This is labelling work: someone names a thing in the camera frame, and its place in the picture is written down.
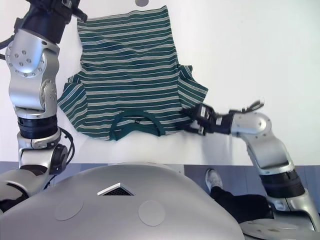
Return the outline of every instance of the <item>black pants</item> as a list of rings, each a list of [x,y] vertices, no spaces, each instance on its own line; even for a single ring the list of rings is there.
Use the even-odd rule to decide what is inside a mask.
[[[230,192],[215,186],[211,189],[210,196],[227,210],[239,224],[266,218],[270,211],[267,199],[261,195],[233,196]]]

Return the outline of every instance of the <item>black cable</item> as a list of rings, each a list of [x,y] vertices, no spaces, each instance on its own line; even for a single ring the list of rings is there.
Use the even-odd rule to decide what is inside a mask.
[[[21,23],[19,24],[19,27],[14,26],[14,35],[12,35],[11,37],[9,37],[7,40],[4,40],[2,42],[0,42],[0,50],[6,48],[14,39],[15,39],[15,35],[16,35],[16,29],[22,29],[23,26],[25,25],[25,23],[27,22],[27,20],[30,19],[30,17],[32,16],[34,12],[34,8],[31,8],[26,15],[23,17],[23,19],[17,18],[17,21],[20,20]],[[5,55],[0,54],[0,60],[6,60]]]
[[[75,153],[76,153],[76,147],[75,147],[75,143],[74,143],[74,138],[72,137],[72,135],[65,129],[63,129],[62,127],[60,127],[61,132],[63,132],[63,134],[65,135],[64,138],[69,139],[70,141],[70,148],[68,150],[68,154],[67,154],[67,158],[69,158],[70,153],[71,156],[69,158],[69,160],[66,162],[66,166],[68,166],[68,164],[71,162],[71,160],[74,158]],[[44,189],[47,189],[50,185],[50,182],[56,177],[57,175],[54,175],[51,177],[51,179],[48,181],[48,183],[45,185]]]
[[[0,42],[0,50],[6,48],[15,38],[15,35],[12,35],[7,40]]]

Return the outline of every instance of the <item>white table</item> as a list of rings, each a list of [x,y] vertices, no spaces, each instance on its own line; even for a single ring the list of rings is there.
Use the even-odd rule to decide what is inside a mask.
[[[209,88],[205,102],[219,112],[263,98],[261,110],[296,165],[319,165],[320,156],[320,1],[316,0],[81,0],[89,18],[157,9],[167,5],[179,62]],[[16,17],[29,4],[0,2],[0,39],[13,32]],[[58,95],[80,70],[76,20],[61,44]],[[8,96],[10,72],[1,72],[0,161],[18,159],[17,118]],[[93,140],[74,130],[61,110],[58,123],[74,136],[74,163],[149,161],[164,164],[251,165],[245,144],[228,136],[188,133],[156,137],[132,132],[120,141]]]

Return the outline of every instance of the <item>vent grille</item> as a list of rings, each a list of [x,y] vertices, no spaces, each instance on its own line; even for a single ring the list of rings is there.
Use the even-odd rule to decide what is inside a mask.
[[[127,192],[125,189],[118,187],[112,191],[109,191],[103,194],[103,196],[132,196],[132,195],[129,192]]]
[[[97,193],[98,196],[134,196],[123,183],[117,183]]]

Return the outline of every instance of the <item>white sneaker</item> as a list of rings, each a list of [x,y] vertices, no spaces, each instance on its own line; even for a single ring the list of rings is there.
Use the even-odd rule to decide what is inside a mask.
[[[223,188],[221,177],[219,173],[214,169],[208,169],[205,172],[205,183],[209,191],[211,191],[213,187],[219,187],[221,189]]]

